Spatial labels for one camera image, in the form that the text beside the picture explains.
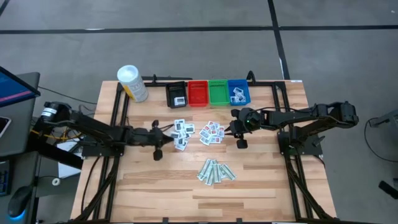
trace white bottle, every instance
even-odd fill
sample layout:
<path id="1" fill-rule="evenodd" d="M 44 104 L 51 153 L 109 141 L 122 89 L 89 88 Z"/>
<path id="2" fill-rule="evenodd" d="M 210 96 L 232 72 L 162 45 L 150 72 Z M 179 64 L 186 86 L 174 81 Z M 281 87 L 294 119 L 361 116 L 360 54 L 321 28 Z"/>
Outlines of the white bottle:
<path id="1" fill-rule="evenodd" d="M 148 97 L 147 88 L 135 66 L 125 65 L 121 67 L 118 70 L 118 80 L 126 93 L 135 102 L 143 102 Z"/>

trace monitor screen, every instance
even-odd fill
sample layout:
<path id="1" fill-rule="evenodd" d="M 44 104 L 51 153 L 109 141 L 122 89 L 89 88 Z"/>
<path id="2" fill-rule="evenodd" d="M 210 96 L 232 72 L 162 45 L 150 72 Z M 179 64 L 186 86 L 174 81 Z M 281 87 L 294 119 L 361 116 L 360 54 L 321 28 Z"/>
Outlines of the monitor screen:
<path id="1" fill-rule="evenodd" d="M 0 71 L 0 107 L 35 96 L 36 93 Z"/>

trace wooden tabletop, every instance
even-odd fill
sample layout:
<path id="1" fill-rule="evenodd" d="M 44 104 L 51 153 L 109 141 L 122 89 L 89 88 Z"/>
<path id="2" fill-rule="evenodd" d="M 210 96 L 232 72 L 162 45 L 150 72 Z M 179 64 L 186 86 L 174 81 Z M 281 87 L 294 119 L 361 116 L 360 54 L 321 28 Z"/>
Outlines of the wooden tabletop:
<path id="1" fill-rule="evenodd" d="M 117 84 L 115 81 L 103 82 L 95 119 L 110 123 Z M 286 81 L 286 86 L 291 108 L 308 107 L 303 83 Z M 205 146 L 199 141 L 201 128 L 208 121 L 228 127 L 234 119 L 231 109 L 242 107 L 170 109 L 164 87 L 149 87 L 148 91 L 145 102 L 129 103 L 130 125 L 150 128 L 155 119 L 160 121 L 160 126 L 171 124 L 175 119 L 185 119 L 187 123 L 195 124 L 196 132 L 183 152 L 174 149 L 172 143 L 165 145 L 160 161 L 153 160 L 153 147 L 126 147 L 119 165 L 112 222 L 161 222 L 163 217 L 169 217 L 171 222 L 233 222 L 236 218 L 247 222 L 295 220 L 276 131 L 245 135 L 249 144 L 247 149 L 238 149 L 232 136 L 224 138 L 221 144 Z M 274 106 L 270 87 L 250 87 L 250 95 L 248 107 Z M 283 105 L 281 93 L 279 99 Z M 122 104 L 123 100 L 117 121 L 120 121 Z M 197 173 L 207 159 L 227 164 L 237 175 L 236 180 L 223 180 L 211 187 L 200 182 Z M 80 214 L 83 189 L 94 160 L 93 157 L 84 161 L 71 218 Z M 313 156 L 302 156 L 302 160 L 309 191 L 327 213 L 335 216 L 322 163 Z M 101 166 L 102 158 L 88 185 L 85 206 L 97 191 Z M 297 192 L 305 217 L 302 194 L 299 189 Z M 102 200 L 100 217 L 104 217 L 107 195 L 106 192 Z"/>

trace gray floor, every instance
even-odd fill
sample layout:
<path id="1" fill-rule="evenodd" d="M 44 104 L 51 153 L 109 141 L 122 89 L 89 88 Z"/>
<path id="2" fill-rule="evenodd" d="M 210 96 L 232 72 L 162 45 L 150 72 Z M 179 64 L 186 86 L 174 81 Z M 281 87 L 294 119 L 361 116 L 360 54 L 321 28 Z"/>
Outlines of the gray floor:
<path id="1" fill-rule="evenodd" d="M 274 2 L 280 26 L 398 24 L 395 0 Z M 11 0 L 0 17 L 0 29 L 271 24 L 267 1 L 261 0 Z M 322 142 L 339 218 L 396 223 L 398 203 L 377 185 L 380 180 L 391 184 L 398 165 L 371 154 L 363 128 L 367 119 L 397 108 L 398 30 L 281 34 L 290 77 L 303 80 L 309 103 L 348 100 L 360 117 L 357 127 L 330 130 Z M 96 101 L 101 82 L 114 80 L 125 64 L 137 65 L 143 75 L 243 78 L 253 70 L 257 79 L 282 78 L 273 31 L 0 35 L 0 49 L 1 66 L 11 72 L 40 72 L 41 86 L 88 101 Z M 36 116 L 49 100 L 79 105 L 43 90 Z M 370 129 L 368 139 L 380 155 L 398 160 L 398 142 L 385 127 Z M 56 170 L 50 161 L 43 167 Z M 39 218 L 68 219 L 76 181 L 67 184 L 64 194 L 40 199 Z"/>

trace plastic container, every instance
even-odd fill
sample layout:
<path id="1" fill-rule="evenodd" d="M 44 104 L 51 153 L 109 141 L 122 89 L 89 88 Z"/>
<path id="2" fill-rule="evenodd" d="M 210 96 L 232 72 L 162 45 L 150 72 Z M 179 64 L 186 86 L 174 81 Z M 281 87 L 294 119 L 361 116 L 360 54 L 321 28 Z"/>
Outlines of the plastic container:
<path id="1" fill-rule="evenodd" d="M 188 82 L 188 104 L 190 106 L 206 106 L 209 103 L 207 81 Z"/>
<path id="2" fill-rule="evenodd" d="M 227 80 L 209 80 L 210 104 L 224 106 L 229 104 L 229 90 Z"/>
<path id="3" fill-rule="evenodd" d="M 179 108 L 187 105 L 187 91 L 185 82 L 175 82 L 166 85 L 167 106 Z"/>
<path id="4" fill-rule="evenodd" d="M 242 105 L 246 105 L 246 104 L 250 103 L 251 99 L 250 99 L 248 81 L 247 80 L 228 80 L 229 96 L 235 95 L 234 89 L 236 87 L 243 90 L 243 95 L 246 97 L 246 102 L 233 103 L 231 101 L 231 97 L 230 97 L 229 102 L 231 103 L 231 105 L 232 106 L 242 106 Z"/>
<path id="5" fill-rule="evenodd" d="M 133 65 L 125 65 L 118 70 L 118 80 L 126 93 L 135 102 L 147 99 L 148 91 L 139 75 L 138 69 Z"/>

